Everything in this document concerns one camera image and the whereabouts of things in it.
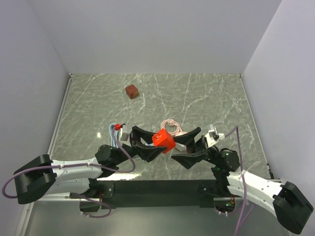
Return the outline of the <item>red cube socket adapter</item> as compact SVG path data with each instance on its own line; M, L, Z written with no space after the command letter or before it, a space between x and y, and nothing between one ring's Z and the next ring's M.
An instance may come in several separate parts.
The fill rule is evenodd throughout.
M152 136L152 141L155 147L166 147L163 154L168 153L176 146L173 136L164 128Z

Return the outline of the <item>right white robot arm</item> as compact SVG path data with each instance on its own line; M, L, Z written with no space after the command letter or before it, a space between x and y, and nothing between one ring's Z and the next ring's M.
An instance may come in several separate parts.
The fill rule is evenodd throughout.
M206 135L196 141L194 138L200 131L197 127L189 133L175 136L174 141L186 146L187 152L173 155L172 159L186 169L201 161L214 165L211 171L216 182L211 187L203 187L201 192L214 197L242 197L244 202L250 201L269 211L288 231L301 234L314 207L299 188L289 181L273 182L246 171L240 150L218 149L216 146L226 135L218 133L212 126Z

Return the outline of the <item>pink round power strip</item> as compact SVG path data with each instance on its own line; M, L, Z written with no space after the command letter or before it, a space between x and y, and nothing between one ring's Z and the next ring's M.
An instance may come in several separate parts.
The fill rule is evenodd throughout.
M178 133L175 135L175 137L182 136L182 135L184 135L184 134L187 134L187 132L185 132L185 131L178 132Z

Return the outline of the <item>white square socket adapter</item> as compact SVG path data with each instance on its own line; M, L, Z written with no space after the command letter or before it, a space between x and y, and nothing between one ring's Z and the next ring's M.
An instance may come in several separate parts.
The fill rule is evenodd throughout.
M176 143L175 148L181 152L187 151L187 147L183 144L180 144L180 143Z

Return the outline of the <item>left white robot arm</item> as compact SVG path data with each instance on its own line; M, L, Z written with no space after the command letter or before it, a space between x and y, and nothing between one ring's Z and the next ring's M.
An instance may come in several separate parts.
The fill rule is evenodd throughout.
M47 154L38 156L14 172L15 198L24 205L60 193L98 197L105 193L98 178L131 173L135 170L135 156L151 162L167 151L166 145L157 142L157 133L134 126L129 137L129 145L114 138L115 146L101 145L95 156L86 160L60 161Z

